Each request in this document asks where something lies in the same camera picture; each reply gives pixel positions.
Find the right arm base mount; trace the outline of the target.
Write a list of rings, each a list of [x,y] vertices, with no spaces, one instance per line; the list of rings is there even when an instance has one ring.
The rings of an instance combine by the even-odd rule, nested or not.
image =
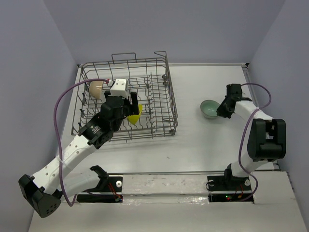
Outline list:
[[[248,177],[226,180],[224,175],[209,175],[205,184],[210,203],[253,202],[251,183]]]

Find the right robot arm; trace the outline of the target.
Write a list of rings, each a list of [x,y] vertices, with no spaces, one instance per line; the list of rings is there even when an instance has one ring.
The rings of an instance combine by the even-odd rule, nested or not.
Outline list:
[[[229,84],[226,95],[217,109],[217,115],[230,118],[233,114],[245,120],[236,162],[227,166],[224,175],[215,185],[224,190],[234,190],[244,185],[259,167],[282,159],[286,154],[286,123],[263,112],[263,107],[244,97],[242,84]]]

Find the yellow-green plastic bowl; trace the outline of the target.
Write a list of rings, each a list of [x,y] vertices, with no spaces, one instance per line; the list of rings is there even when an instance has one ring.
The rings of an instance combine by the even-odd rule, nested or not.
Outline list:
[[[133,125],[135,125],[139,121],[141,113],[142,113],[142,105],[139,104],[138,107],[139,107],[139,114],[138,115],[131,115],[131,116],[127,117],[128,122],[133,124]]]

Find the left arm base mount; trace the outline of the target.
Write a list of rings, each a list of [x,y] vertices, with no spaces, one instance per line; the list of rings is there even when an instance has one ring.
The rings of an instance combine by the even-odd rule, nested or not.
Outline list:
[[[106,184],[84,190],[77,195],[79,203],[122,203],[123,176],[110,175]]]

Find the white bowl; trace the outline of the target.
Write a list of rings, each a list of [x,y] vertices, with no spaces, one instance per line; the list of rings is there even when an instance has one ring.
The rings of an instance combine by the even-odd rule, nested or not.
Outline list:
[[[101,98],[103,83],[103,81],[93,81],[90,83],[89,94],[92,98],[96,100]]]

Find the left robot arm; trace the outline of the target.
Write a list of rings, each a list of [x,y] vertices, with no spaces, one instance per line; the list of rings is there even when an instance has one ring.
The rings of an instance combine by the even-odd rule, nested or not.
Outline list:
[[[62,199],[68,199],[64,179],[87,156],[112,139],[123,120],[139,114],[136,92],[129,98],[106,93],[100,112],[91,118],[65,149],[44,168],[33,175],[23,175],[18,180],[23,197],[41,218],[56,211]]]

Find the celadon green bowl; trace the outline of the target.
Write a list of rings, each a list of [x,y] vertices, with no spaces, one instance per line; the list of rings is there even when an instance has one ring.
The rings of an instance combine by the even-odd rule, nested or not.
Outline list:
[[[217,109],[219,105],[220,104],[214,100],[204,100],[200,104],[200,110],[205,118],[215,119],[218,117]]]

